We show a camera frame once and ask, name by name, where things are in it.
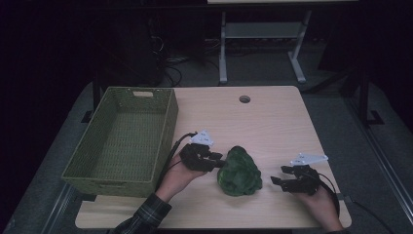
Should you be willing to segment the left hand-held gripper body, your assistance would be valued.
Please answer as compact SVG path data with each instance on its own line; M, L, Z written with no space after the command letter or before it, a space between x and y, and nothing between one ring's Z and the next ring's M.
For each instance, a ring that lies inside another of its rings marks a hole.
M210 147L213 140L206 130L195 134L189 142L180 150L181 162L191 171L211 172L216 162L210 159L212 152Z

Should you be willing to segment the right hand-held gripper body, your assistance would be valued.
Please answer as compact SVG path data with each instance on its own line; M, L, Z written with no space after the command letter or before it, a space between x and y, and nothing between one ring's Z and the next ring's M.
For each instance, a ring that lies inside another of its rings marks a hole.
M289 167L294 167L295 172L288 175L295 176L295 179L288 179L284 182L282 190L291 193L314 195L321 185L321 180L319 173L311 168L311 165L326 162L327 160L328 157L326 155L299 153L295 159L290 161L289 165Z

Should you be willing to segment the green fleece garment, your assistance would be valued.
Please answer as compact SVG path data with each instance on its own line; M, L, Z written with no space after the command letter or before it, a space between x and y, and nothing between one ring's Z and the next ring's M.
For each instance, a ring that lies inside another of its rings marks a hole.
M261 172L241 146L228 152L225 165L217 173L217 182L226 195L233 197L252 195L263 185Z

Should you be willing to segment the green woven basket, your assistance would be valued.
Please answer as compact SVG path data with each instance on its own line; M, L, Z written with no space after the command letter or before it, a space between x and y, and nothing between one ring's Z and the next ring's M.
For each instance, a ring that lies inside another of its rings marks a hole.
M109 87L61 178L85 194L147 197L168 163L173 89Z

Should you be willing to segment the person's left hand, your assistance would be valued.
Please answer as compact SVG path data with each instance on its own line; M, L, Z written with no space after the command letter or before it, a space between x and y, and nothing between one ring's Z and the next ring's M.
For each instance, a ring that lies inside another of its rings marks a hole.
M161 185L155 192L156 196L168 203L173 196L180 193L195 178L204 176L206 172L191 171L181 163L179 155L175 155L169 164Z

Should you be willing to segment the person's right hand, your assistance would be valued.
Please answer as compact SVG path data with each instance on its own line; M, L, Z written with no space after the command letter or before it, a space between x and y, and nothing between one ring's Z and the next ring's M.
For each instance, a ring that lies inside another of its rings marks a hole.
M332 198L323 187L320 187L314 195L294 193L294 196L304 204L327 233L345 230L336 213Z

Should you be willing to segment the black stand with foot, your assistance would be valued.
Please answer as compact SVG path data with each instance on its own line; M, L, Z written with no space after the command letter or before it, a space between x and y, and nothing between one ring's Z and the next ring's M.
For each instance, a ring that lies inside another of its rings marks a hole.
M354 105L358 120L366 128L371 125L383 125L384 121L379 113L368 108L370 79L365 65L355 63L346 72L340 93Z
M84 117L82 119L82 123L89 123L92 120L92 117L94 115L94 112L96 111L99 103L100 103L100 86L99 86L99 80L98 76L95 75L92 81L92 87L93 87L93 109L87 111L84 114Z

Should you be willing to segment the metal floor rail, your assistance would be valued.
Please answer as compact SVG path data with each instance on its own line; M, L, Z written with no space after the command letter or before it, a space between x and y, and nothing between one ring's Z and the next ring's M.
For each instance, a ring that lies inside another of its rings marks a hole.
M386 152L380 145L377 137L373 134L368 122L363 121L359 117L358 107L355 102L350 98L346 98L345 103L348 106L349 112L355 119L370 148L372 149L378 161L378 165L388 182L388 185L390 186L410 224L413 226L413 197L409 194L408 190L400 180L398 174L396 173L396 170L394 169L394 166L387 158Z
M65 182L56 198L52 211L43 226L41 234L54 234L74 193L75 189Z

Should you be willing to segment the white metal frame table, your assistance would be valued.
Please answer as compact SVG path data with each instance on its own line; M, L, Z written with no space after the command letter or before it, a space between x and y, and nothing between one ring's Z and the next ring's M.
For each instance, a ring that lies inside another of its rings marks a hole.
M209 7L220 8L220 51L218 57L219 83L228 82L226 42L228 39L294 39L295 46L287 53L299 84L307 82L298 57L309 27L313 10L320 7L352 4L357 0L206 0ZM300 20L233 22L228 14L235 8L251 11L297 10L302 8Z

